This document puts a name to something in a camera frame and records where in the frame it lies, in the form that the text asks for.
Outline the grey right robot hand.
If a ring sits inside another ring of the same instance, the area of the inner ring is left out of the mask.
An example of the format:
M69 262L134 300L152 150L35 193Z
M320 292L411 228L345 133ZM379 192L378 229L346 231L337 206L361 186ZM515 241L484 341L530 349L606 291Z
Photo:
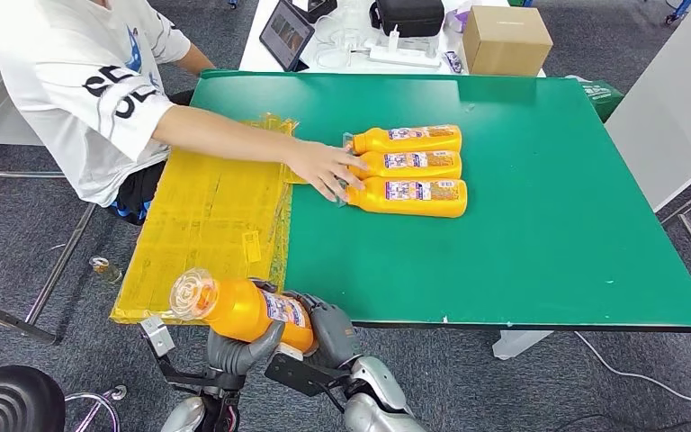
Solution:
M263 301L265 331L242 348L247 365L266 359L285 344L301 354L301 361L327 369L346 369L363 354L347 315L319 297L295 291L278 292L266 281L255 280Z

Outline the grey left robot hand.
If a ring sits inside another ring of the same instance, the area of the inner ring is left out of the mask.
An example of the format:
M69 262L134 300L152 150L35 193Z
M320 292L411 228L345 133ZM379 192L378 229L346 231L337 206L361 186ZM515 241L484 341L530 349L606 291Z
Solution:
M225 337L212 330L207 340L207 362L226 374L246 375L259 361L266 361L279 346L284 323L272 320L267 330L251 342Z

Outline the person's right hand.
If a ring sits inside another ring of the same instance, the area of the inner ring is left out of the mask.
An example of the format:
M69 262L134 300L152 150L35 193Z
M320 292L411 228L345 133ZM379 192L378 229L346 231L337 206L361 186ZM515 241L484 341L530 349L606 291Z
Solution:
M347 202L347 188L364 188L350 167L366 168L349 152L320 142L294 139L285 145L281 161L330 202Z

